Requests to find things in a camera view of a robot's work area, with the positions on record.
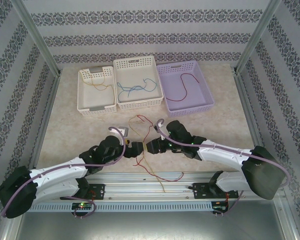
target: white plastic basket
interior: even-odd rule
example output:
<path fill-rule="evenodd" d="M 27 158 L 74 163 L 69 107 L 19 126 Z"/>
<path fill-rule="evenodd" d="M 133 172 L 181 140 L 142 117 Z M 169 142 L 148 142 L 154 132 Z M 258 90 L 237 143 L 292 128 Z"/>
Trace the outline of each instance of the white plastic basket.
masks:
<path fill-rule="evenodd" d="M 120 109 L 135 109 L 162 103 L 164 94 L 154 56 L 116 59 L 113 61 L 113 67 L 116 101 Z M 153 91 L 134 90 L 128 96 L 128 92 L 122 92 L 122 89 L 117 85 L 120 83 L 123 87 L 133 88 L 134 86 L 144 87 L 147 83 L 151 84 L 149 86 L 151 89 L 153 82 L 150 80 L 144 82 L 145 79 L 151 79 L 156 83 L 156 88 Z"/>
<path fill-rule="evenodd" d="M 91 84 L 112 85 L 105 89 L 104 86 L 98 86 L 97 90 Z M 117 98 L 115 97 L 115 76 L 112 66 L 92 67 L 83 69 L 78 72 L 78 89 L 77 89 L 77 110 L 83 116 L 93 116 L 104 113 L 117 112 Z"/>

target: purple plastic basket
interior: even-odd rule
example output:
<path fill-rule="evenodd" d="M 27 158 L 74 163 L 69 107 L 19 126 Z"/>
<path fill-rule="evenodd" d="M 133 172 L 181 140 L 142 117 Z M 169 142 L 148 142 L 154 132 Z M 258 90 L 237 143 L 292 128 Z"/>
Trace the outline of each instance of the purple plastic basket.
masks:
<path fill-rule="evenodd" d="M 170 117 L 205 112 L 215 105 L 215 100 L 197 61 L 192 60 L 162 64 L 157 65 L 156 68 L 158 69 L 165 103 Z M 186 98 L 182 101 L 168 100 L 167 98 L 180 100 L 186 95 L 180 78 L 181 74 L 184 73 L 194 75 L 199 83 L 197 83 L 191 75 L 183 75 L 182 79 L 188 92 Z"/>

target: blue wire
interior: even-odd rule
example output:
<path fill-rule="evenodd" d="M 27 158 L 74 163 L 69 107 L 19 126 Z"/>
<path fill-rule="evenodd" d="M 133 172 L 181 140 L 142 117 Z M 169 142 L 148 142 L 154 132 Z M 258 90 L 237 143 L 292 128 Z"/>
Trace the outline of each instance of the blue wire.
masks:
<path fill-rule="evenodd" d="M 153 83 L 155 84 L 154 89 L 152 89 L 152 90 L 147 90 L 147 89 L 146 89 L 146 87 L 147 87 L 146 80 L 150 80 L 151 82 L 153 82 Z M 144 86 L 144 87 L 142 87 L 142 86 L 140 86 L 140 85 L 136 85 L 136 86 L 133 86 L 133 87 L 122 86 L 122 85 L 120 84 L 120 82 L 117 82 L 117 83 L 116 83 L 117 86 L 118 86 L 119 88 L 122 89 L 122 91 L 121 91 L 121 92 L 119 93 L 119 95 L 118 95 L 118 101 L 119 101 L 119 103 L 121 103 L 121 101 L 119 100 L 119 96 L 120 96 L 120 94 L 122 94 L 123 92 L 128 92 L 128 97 L 129 97 L 129 95 L 130 95 L 130 93 L 131 93 L 132 91 L 140 91 L 140 90 L 144 90 L 144 91 L 146 91 L 146 92 L 152 92 L 152 91 L 154 91 L 154 90 L 157 88 L 157 83 L 156 83 L 155 81 L 153 81 L 152 79 L 150 79 L 150 78 L 143 79 L 143 82 L 145 83 L 145 86 Z"/>

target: yellow wire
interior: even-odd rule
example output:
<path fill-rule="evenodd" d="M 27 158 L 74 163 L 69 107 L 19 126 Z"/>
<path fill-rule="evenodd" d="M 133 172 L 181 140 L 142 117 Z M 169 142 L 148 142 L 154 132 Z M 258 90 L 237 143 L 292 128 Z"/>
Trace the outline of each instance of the yellow wire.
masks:
<path fill-rule="evenodd" d="M 94 80 L 93 80 L 93 77 L 92 77 L 92 75 L 90 74 L 90 72 L 87 72 L 87 71 L 85 71 L 85 70 L 83 70 L 83 69 L 81 69 L 81 70 L 82 70 L 84 73 L 89 74 L 89 76 L 90 76 L 90 78 L 91 78 L 91 83 L 84 81 L 84 76 L 82 75 L 82 72 L 79 71 L 79 73 L 81 74 L 82 82 L 83 82 L 84 84 L 87 84 L 87 85 L 89 85 L 89 86 L 94 86 L 94 88 L 97 89 L 98 91 L 104 91 L 104 90 L 106 90 L 108 87 L 111 87 L 111 88 L 112 88 L 112 92 L 113 92 L 113 105 L 114 105 L 114 104 L 116 103 L 116 101 L 115 101 L 115 99 L 116 99 L 116 96 L 115 96 L 115 90 L 114 90 L 114 87 L 113 87 L 111 84 L 110 84 L 110 85 L 104 85 L 104 83 L 105 83 L 105 81 L 106 81 L 106 75 L 105 75 L 105 72 L 103 72 L 103 82 L 102 82 L 102 83 L 94 84 Z M 97 87 L 99 87 L 99 86 L 103 86 L 103 87 L 105 87 L 105 88 L 104 88 L 104 89 L 99 89 L 99 88 L 97 88 Z"/>
<path fill-rule="evenodd" d="M 130 118 L 129 121 L 128 121 L 128 124 L 129 124 L 129 127 L 132 129 L 132 131 L 134 131 L 138 136 L 141 137 L 141 139 L 143 139 L 143 137 L 142 137 L 136 130 L 134 130 L 133 127 L 130 125 L 130 121 L 131 121 L 132 119 L 136 118 L 137 116 L 138 116 L 138 115 L 135 115 L 134 117 Z M 142 152 L 143 156 L 142 156 L 142 157 L 144 158 L 145 163 L 146 163 L 146 164 L 148 165 L 148 167 L 150 168 L 152 174 L 155 175 L 154 170 L 152 169 L 152 167 L 150 166 L 150 164 L 148 163 L 148 161 L 147 161 L 147 159 L 146 159 L 145 150 L 147 149 L 147 145 L 145 144 L 145 142 L 144 142 L 143 140 L 142 140 L 142 145 L 143 145 L 143 152 Z M 155 178 L 156 178 L 156 179 L 158 180 L 158 182 L 161 184 L 162 189 L 163 189 L 163 192 L 166 193 L 165 187 L 164 187 L 164 185 L 162 184 L 162 182 L 160 181 L 160 179 L 159 179 L 157 176 L 155 176 Z"/>

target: marble tabletop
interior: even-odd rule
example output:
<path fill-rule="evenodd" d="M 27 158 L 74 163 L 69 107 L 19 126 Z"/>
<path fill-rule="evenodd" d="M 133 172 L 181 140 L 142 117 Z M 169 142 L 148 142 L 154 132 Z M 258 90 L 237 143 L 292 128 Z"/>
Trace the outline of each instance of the marble tabletop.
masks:
<path fill-rule="evenodd" d="M 129 110 L 120 110 L 117 107 L 117 113 L 82 116 L 77 111 L 77 83 L 80 68 L 64 68 L 36 167 L 38 169 L 51 167 L 77 157 L 90 147 L 98 145 L 108 136 L 108 127 L 128 127 L 128 120 L 138 114 L 146 116 L 154 123 L 160 118 L 165 119 L 165 124 L 179 120 L 192 135 L 202 136 L 230 147 L 253 148 L 253 141 L 230 66 L 219 64 L 201 65 L 200 67 L 213 94 L 215 106 L 207 112 L 171 118 L 168 117 L 165 101 L 162 101 L 159 106 Z M 134 118 L 131 126 L 145 136 L 149 124 Z M 146 142 L 158 137 L 156 131 L 151 129 Z M 128 139 L 131 142 L 142 141 L 141 137 L 131 129 Z M 147 152 L 145 156 L 154 172 L 232 170 L 232 168 L 219 163 L 189 159 L 183 154 L 170 151 L 156 155 Z M 135 158 L 123 158 L 114 165 L 104 167 L 102 172 L 145 172 L 142 167 L 133 166 L 134 164 L 136 164 Z"/>

